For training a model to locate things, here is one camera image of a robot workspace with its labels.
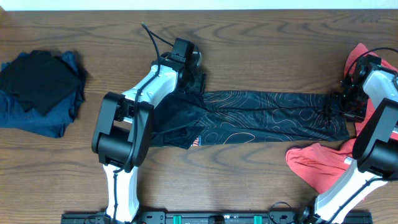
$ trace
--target red cloth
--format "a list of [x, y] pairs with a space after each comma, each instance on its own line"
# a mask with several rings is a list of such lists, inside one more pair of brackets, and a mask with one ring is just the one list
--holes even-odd
[[[368, 49], [365, 45], [358, 44], [348, 56], [344, 74], [346, 74], [353, 61], [367, 51]], [[397, 70], [385, 60], [382, 60], [381, 64], [383, 67]], [[353, 66], [350, 73], [354, 72], [354, 68], [355, 66]], [[362, 123], [355, 123], [357, 136], [373, 113], [374, 107], [369, 99], [365, 120]], [[393, 133], [391, 137], [398, 139], [398, 134]], [[353, 151], [354, 142], [355, 139], [348, 140], [340, 147], [339, 151], [321, 146], [319, 143], [312, 144], [303, 149], [294, 147], [287, 151], [286, 162], [293, 172], [317, 190], [318, 193], [322, 194], [326, 192], [348, 168], [349, 165], [345, 164], [344, 161], [347, 157], [352, 157], [351, 153]]]

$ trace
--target clothing tag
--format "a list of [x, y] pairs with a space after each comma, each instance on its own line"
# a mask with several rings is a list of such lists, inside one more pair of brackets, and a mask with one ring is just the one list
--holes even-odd
[[353, 162], [353, 158], [351, 157], [346, 157], [346, 159], [344, 160], [345, 164], [351, 165], [351, 163]]

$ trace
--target folded clothing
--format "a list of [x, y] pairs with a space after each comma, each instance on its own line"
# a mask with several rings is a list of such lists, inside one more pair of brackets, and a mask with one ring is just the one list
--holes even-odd
[[34, 50], [1, 70], [0, 90], [16, 98], [25, 111], [35, 108], [44, 116], [80, 84], [71, 74], [50, 52]]
[[153, 146], [348, 139], [328, 95], [260, 91], [174, 92], [155, 109]]
[[[18, 128], [52, 138], [60, 138], [64, 135], [67, 126], [75, 120], [78, 109], [83, 103], [85, 72], [78, 67], [72, 52], [65, 52], [55, 59], [70, 71], [73, 78], [79, 80], [79, 85], [45, 116], [42, 116], [36, 108], [26, 111], [26, 107], [22, 106], [16, 98], [0, 90], [0, 128]], [[10, 64], [2, 64], [2, 69]]]
[[[349, 66], [361, 54], [367, 52], [368, 49], [363, 44], [358, 44], [349, 54], [344, 74], [346, 74]], [[393, 70], [397, 70], [385, 60], [382, 60], [382, 66]], [[374, 107], [371, 100], [368, 100], [366, 108], [366, 117], [362, 123], [355, 123], [356, 135], [358, 136], [365, 124], [369, 121], [374, 113]], [[393, 134], [392, 138], [398, 139], [397, 134]], [[348, 157], [352, 157], [352, 151], [356, 139], [350, 139], [344, 143], [339, 151], [321, 146], [319, 143], [312, 144], [303, 149], [291, 148], [286, 153], [286, 163], [290, 169], [300, 176], [304, 181], [311, 185], [318, 193], [326, 192], [348, 168], [346, 161]]]

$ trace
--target black pants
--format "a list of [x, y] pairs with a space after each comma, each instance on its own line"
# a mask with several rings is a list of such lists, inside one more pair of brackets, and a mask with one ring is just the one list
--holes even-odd
[[153, 146], [348, 139], [328, 95], [214, 91], [168, 95], [155, 109]]

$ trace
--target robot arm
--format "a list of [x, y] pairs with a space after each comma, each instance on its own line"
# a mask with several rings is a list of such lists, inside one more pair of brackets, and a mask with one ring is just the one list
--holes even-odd
[[[142, 164], [150, 144], [152, 134], [152, 117], [154, 108], [169, 93], [180, 90], [185, 92], [203, 93], [205, 89], [205, 74], [200, 68], [201, 54], [195, 50], [193, 43], [176, 39], [171, 53], [160, 58], [160, 70], [157, 77], [158, 61], [152, 62], [150, 72], [134, 88], [122, 95], [108, 93], [101, 105], [94, 133], [92, 150], [98, 154], [99, 162], [103, 164], [109, 192], [109, 204], [106, 209], [108, 219], [119, 223], [130, 223], [139, 208], [137, 198], [137, 171]], [[152, 80], [142, 89], [148, 80]], [[141, 88], [138, 97], [138, 107], [134, 107], [137, 90]], [[137, 130], [114, 126], [114, 121], [134, 122], [137, 113]], [[137, 141], [133, 144], [133, 134], [137, 131]], [[130, 164], [125, 164], [130, 152]], [[125, 167], [118, 173], [114, 171]], [[117, 205], [116, 217], [114, 206]]]
[[357, 85], [377, 108], [354, 144], [355, 160], [331, 189], [315, 199], [302, 223], [342, 223], [367, 194], [398, 177], [398, 141], [390, 139], [398, 122], [398, 84], [396, 73], [380, 62], [368, 55], [355, 71], [362, 74]]

